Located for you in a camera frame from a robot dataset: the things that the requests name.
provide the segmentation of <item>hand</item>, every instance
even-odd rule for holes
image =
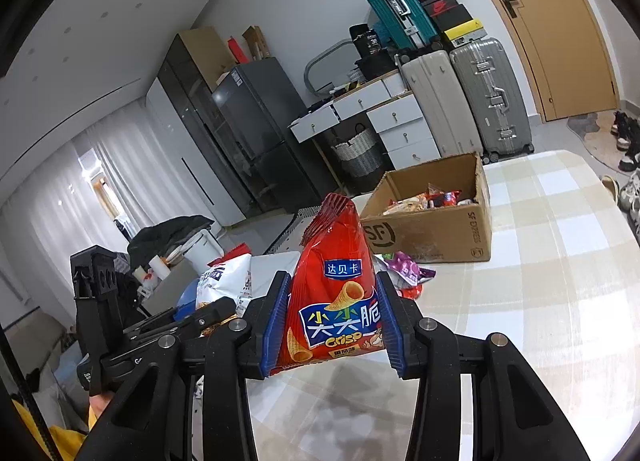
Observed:
[[[89,405],[94,411],[95,418],[98,419],[100,415],[107,408],[107,405],[113,398],[113,393],[108,391],[106,393],[98,394],[97,396],[89,396]]]

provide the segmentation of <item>door frame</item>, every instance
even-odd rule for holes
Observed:
[[[522,41],[520,40],[518,31],[516,30],[515,26],[511,22],[511,18],[507,14],[507,11],[504,9],[504,4],[502,3],[502,0],[491,0],[491,1],[494,3],[494,6],[498,10],[500,17],[502,18],[502,22],[507,28],[507,31],[509,32],[511,40],[513,41],[513,44],[516,47],[516,51],[518,52],[518,56],[520,57],[520,61],[522,62],[522,67],[524,68],[524,72],[527,76],[527,81],[529,82],[529,88],[531,89],[531,94],[533,95],[533,101],[536,104],[536,110],[538,111],[540,120],[542,120],[543,123],[546,123],[547,121],[553,121],[553,120],[547,120],[545,117],[542,96],[540,95],[540,90],[538,89],[536,75],[533,72],[533,68],[531,66],[531,63],[529,62],[529,57],[527,55],[527,52],[524,49]],[[611,78],[611,83],[613,84],[614,94],[616,97],[618,107],[620,107],[620,93],[618,91],[618,82],[616,80],[616,75],[613,72],[613,65],[611,64],[611,55],[609,53],[609,49],[607,48],[607,44],[602,35],[600,24],[596,19],[593,9],[591,9],[591,4],[589,3],[588,0],[583,0],[583,2],[587,7],[587,10],[589,11],[589,14],[591,15],[591,21],[593,22],[593,25],[596,27],[598,38],[600,39],[600,44],[604,49],[605,55],[607,56],[607,66],[609,67],[609,76]]]

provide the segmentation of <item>wooden door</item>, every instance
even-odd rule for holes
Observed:
[[[587,0],[493,0],[546,121],[618,107],[609,54]]]

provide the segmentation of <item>laundry basket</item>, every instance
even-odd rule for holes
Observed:
[[[362,126],[359,133],[332,149],[344,171],[353,178],[356,188],[370,192],[385,173],[384,160],[373,131],[361,123],[358,125]]]

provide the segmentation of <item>teal suitcase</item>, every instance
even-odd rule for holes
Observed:
[[[429,48],[434,40],[439,42],[439,32],[418,0],[368,1],[399,49]]]

